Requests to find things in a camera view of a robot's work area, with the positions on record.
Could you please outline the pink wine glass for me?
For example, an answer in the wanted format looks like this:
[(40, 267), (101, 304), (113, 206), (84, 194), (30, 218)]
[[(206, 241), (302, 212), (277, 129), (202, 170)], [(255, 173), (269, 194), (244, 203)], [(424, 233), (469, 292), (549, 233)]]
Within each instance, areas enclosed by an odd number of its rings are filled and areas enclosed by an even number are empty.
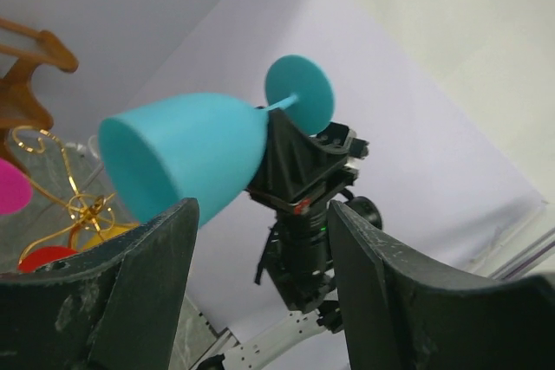
[(0, 213), (8, 215), (25, 208), (33, 196), (27, 176), (10, 162), (1, 160)]

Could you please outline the red wine glass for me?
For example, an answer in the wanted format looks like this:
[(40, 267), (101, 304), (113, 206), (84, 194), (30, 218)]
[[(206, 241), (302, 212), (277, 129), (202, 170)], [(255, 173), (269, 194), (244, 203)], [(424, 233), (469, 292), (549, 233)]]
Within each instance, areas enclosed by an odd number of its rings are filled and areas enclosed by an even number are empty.
[(47, 263), (55, 262), (75, 254), (77, 254), (76, 250), (66, 246), (45, 246), (28, 254), (18, 264), (17, 269), (23, 273), (30, 273)]

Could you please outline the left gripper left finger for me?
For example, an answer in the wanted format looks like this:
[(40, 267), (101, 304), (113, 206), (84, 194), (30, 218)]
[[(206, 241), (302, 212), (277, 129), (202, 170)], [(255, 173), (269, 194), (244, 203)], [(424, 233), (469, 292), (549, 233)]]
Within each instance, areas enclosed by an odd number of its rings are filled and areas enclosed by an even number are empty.
[(168, 368), (198, 224), (186, 198), (90, 250), (2, 275), (2, 368)]

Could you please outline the blue wine glass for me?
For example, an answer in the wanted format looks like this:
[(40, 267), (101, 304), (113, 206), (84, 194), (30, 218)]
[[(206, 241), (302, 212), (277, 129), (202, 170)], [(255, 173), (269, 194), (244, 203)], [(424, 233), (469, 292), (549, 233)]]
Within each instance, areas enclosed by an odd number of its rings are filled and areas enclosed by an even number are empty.
[(204, 225), (257, 173), (272, 111), (285, 111), (308, 135), (331, 122), (331, 83), (303, 56), (273, 62), (264, 91), (264, 108), (226, 94), (177, 94), (103, 120), (98, 130), (101, 159), (134, 219), (144, 224), (182, 199), (194, 198)]

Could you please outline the frosted clear tall glass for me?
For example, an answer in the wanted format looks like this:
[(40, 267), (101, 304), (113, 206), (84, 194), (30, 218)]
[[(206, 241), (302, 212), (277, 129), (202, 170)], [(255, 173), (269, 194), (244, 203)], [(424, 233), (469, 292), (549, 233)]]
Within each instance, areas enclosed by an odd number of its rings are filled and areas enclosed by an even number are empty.
[(95, 162), (95, 164), (100, 168), (102, 168), (103, 162), (101, 159), (98, 137), (96, 135), (92, 135), (89, 137), (87, 142), (87, 148), (88, 148), (88, 153), (90, 154), (90, 157)]

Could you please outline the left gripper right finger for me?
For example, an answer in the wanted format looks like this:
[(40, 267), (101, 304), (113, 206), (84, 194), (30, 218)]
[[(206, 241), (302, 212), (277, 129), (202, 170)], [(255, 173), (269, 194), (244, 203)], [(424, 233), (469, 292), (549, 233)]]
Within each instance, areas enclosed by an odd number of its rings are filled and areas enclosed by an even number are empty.
[(332, 202), (328, 230), (354, 369), (551, 369), (554, 276), (438, 262)]

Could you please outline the yellow wine glass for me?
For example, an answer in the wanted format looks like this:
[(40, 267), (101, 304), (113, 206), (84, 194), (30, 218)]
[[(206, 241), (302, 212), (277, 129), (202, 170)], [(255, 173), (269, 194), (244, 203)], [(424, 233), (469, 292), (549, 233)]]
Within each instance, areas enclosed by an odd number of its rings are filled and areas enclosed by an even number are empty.
[(137, 227), (137, 223), (115, 224), (108, 230), (102, 230), (100, 233), (95, 233), (82, 247), (81, 251), (91, 249), (107, 240), (118, 237), (121, 234), (132, 230)]

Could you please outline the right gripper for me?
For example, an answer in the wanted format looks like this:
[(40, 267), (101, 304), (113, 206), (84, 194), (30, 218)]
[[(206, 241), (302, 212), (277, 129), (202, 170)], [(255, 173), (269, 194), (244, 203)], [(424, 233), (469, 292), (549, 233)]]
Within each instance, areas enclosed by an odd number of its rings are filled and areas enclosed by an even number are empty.
[(368, 156), (368, 141), (339, 123), (316, 136), (303, 133), (281, 109), (268, 113), (264, 157), (246, 188), (251, 198), (274, 211), (305, 214), (352, 185), (358, 169), (350, 163)]

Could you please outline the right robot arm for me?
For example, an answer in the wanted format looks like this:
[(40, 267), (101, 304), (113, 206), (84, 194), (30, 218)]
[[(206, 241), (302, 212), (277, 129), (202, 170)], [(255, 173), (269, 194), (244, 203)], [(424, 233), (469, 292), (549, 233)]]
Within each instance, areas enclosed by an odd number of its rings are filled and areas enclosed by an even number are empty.
[(198, 369), (262, 369), (312, 336), (343, 330), (336, 289), (330, 276), (327, 210), (342, 195), (346, 204), (377, 228), (380, 212), (349, 187), (358, 178), (354, 162), (368, 156), (368, 141), (349, 127), (331, 122), (315, 136), (303, 133), (281, 109), (269, 112), (262, 164), (247, 187), (251, 199), (276, 214), (257, 266), (255, 283), (268, 274), (289, 310), (279, 323), (245, 343), (206, 356)]

